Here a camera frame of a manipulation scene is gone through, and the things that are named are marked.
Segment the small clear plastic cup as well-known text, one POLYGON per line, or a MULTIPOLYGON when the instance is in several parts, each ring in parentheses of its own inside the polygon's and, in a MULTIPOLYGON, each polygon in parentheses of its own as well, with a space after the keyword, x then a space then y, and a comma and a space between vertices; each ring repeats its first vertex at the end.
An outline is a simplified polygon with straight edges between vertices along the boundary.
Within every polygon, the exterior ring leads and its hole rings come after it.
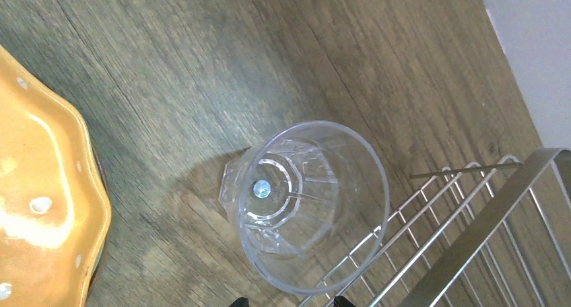
POLYGON ((372 145, 331 121, 299 123, 229 161, 219 200, 262 278, 299 296, 338 292, 380 248, 389 179, 372 145))

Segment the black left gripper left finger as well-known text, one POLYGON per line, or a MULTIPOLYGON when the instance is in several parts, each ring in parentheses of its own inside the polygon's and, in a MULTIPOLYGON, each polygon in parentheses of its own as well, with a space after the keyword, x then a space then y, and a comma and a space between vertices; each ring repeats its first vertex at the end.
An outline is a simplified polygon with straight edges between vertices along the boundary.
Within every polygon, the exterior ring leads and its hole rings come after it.
POLYGON ((229 307, 249 307, 249 299, 245 297, 239 297, 233 301, 229 307))

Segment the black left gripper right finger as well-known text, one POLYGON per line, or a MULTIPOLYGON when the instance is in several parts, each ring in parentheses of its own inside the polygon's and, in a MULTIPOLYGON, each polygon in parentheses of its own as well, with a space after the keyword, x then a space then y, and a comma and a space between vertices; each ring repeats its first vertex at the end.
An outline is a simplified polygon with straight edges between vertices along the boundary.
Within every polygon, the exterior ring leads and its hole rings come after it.
POLYGON ((355 304, 353 304, 350 300, 348 300, 344 296, 335 296, 333 298, 333 306, 334 307, 355 307, 355 304))

